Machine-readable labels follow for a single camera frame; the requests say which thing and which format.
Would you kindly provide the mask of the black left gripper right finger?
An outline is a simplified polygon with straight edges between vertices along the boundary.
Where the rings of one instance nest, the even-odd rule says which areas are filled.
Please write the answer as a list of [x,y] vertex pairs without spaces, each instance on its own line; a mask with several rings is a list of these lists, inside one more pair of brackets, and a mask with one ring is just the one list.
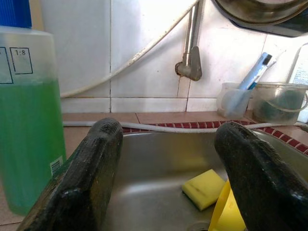
[[225,122],[214,146],[248,231],[308,231],[308,181],[272,145]]

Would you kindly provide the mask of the bright yellow sponge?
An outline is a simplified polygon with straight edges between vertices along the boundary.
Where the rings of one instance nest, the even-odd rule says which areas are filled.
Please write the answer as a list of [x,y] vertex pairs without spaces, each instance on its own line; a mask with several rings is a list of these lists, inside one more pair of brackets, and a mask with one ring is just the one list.
[[210,169],[186,181],[181,189],[193,204],[203,211],[218,200],[224,185],[225,181]]

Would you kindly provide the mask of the steel sink basin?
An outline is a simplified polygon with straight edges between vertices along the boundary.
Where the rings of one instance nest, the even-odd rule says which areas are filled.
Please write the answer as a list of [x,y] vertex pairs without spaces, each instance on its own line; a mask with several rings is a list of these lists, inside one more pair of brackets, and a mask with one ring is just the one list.
[[227,173],[214,133],[126,134],[102,231],[211,231],[214,206],[199,210],[182,185]]

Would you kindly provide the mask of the green liquid bottle blue cap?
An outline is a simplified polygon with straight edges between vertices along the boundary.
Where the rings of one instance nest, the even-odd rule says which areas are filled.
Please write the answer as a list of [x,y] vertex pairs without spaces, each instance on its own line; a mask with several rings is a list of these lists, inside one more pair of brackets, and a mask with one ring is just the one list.
[[53,36],[32,28],[29,0],[0,0],[0,180],[26,215],[66,160]]

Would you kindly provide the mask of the clear plastic small bucket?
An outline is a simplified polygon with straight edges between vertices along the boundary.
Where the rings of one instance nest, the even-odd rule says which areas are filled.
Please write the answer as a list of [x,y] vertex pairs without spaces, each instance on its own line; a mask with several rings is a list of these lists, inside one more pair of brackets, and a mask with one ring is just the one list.
[[308,106],[308,85],[259,82],[253,89],[252,113],[258,122],[292,125]]

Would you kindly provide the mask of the blue toothbrush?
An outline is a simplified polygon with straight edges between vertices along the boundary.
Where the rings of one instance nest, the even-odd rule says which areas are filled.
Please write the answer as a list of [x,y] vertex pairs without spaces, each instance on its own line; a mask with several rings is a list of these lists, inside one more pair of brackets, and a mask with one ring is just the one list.
[[255,82],[258,77],[261,77],[266,71],[269,62],[272,59],[272,55],[264,52],[254,64],[252,69],[248,72],[246,77],[242,80],[237,88],[237,92],[233,97],[232,102],[227,106],[226,114],[229,116],[233,114],[238,104],[240,104],[242,98],[249,90],[250,86]]

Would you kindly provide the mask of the hanging steel wok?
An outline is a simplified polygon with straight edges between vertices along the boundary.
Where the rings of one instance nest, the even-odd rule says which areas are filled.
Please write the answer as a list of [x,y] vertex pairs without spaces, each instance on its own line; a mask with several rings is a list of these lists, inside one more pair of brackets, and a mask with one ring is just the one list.
[[247,25],[272,25],[308,9],[308,0],[212,0],[227,18]]

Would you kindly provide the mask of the clear plastic toothbrush cup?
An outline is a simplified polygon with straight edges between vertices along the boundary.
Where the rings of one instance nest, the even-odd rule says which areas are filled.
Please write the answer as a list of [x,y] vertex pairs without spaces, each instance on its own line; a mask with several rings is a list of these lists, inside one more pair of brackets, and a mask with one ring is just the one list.
[[225,82],[217,97],[218,113],[227,119],[241,119],[246,113],[253,90],[238,89],[238,83]]

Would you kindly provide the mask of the steel wall tap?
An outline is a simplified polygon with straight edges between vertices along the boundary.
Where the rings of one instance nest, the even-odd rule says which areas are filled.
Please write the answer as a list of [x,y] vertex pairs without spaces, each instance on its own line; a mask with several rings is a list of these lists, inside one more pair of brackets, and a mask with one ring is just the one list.
[[199,81],[202,77],[202,67],[199,47],[197,46],[200,21],[204,0],[197,0],[189,11],[186,40],[182,61],[175,65],[175,72],[180,77]]

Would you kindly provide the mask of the yellow plastic bowl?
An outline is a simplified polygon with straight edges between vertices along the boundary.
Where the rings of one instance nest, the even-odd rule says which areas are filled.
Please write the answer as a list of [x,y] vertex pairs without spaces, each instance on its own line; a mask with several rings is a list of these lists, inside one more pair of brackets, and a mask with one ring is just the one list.
[[208,231],[244,231],[245,228],[230,182],[227,180],[216,202]]

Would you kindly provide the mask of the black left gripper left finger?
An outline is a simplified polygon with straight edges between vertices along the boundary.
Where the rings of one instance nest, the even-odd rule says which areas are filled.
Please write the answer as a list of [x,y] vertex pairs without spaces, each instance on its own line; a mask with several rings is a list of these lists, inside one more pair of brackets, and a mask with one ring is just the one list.
[[122,142],[123,129],[117,120],[97,121],[16,231],[101,231]]

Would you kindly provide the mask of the hanging black pan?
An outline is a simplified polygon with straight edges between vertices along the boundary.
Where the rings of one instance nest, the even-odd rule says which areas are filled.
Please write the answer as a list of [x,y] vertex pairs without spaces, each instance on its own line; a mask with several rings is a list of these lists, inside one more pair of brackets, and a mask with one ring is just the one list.
[[254,26],[244,25],[243,23],[238,23],[233,20],[230,21],[233,25],[242,29],[284,37],[295,38],[308,33],[308,9],[301,12],[297,16],[276,25]]

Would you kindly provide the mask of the white toothbrush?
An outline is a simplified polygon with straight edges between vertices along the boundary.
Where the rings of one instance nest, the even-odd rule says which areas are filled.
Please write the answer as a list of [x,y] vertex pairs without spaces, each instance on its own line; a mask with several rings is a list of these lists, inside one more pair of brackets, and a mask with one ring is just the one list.
[[277,63],[277,60],[280,58],[280,56],[283,54],[283,53],[285,53],[286,52],[286,50],[281,50],[278,54],[277,54],[277,56],[275,56],[275,57],[271,57],[270,59],[269,59],[269,61],[267,62],[267,64],[262,64],[262,67],[261,67],[261,69],[258,71],[258,73],[257,73],[257,77],[254,79],[254,81],[251,83],[251,85],[249,86],[249,88],[248,88],[248,90],[252,90],[256,85],[257,85],[257,83],[260,81],[260,79],[263,77],[263,75],[266,73],[266,71],[268,70],[268,69],[270,69],[274,64],[276,64]]

